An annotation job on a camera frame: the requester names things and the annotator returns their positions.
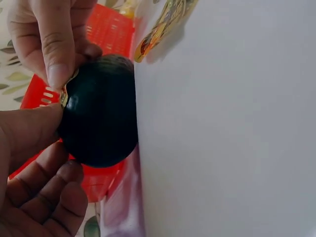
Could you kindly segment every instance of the hand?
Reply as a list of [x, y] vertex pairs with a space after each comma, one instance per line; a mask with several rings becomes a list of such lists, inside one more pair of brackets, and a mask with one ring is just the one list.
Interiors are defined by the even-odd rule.
[[102, 50], [86, 38], [97, 0], [11, 0], [8, 28], [22, 64], [60, 89], [75, 68]]
[[60, 105], [0, 112], [0, 233], [2, 237], [73, 237], [87, 197], [82, 166], [54, 143], [14, 179], [7, 177], [58, 137]]

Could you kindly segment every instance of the floral tablecloth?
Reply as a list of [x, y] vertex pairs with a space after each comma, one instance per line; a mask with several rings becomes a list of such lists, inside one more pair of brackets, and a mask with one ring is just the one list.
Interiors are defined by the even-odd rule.
[[[0, 0], [0, 110], [16, 110], [21, 106], [23, 96], [33, 73], [24, 68], [12, 45], [6, 26], [11, 0]], [[118, 9], [124, 0], [99, 0], [100, 4]], [[78, 231], [78, 237], [99, 237], [98, 203], [90, 203], [86, 217]]]

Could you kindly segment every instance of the dark green fruit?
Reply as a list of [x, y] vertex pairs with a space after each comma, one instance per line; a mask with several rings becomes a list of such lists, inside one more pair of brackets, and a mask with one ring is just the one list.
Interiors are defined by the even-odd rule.
[[110, 54], [84, 64], [74, 76], [60, 97], [64, 114], [58, 133], [79, 162], [113, 166], [138, 142], [133, 64]]

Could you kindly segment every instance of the white surface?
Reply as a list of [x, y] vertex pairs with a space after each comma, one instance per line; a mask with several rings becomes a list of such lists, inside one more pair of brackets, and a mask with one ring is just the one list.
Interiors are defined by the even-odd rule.
[[136, 65], [148, 237], [313, 236], [315, 10], [200, 0], [176, 46]]

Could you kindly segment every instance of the red plastic basket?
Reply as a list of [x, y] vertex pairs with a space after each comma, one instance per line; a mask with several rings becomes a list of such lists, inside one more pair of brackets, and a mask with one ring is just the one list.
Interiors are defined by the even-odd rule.
[[[134, 34], [133, 21], [116, 11], [97, 4], [87, 24], [89, 40], [103, 49], [103, 54], [117, 53], [132, 58], [130, 53]], [[41, 78], [34, 75], [22, 101], [21, 109], [36, 108], [50, 103], [59, 103], [59, 94], [47, 87]], [[38, 155], [31, 158], [13, 178]], [[82, 187], [89, 202], [96, 202], [112, 193], [124, 174], [125, 161], [109, 168], [83, 166], [84, 180]]]

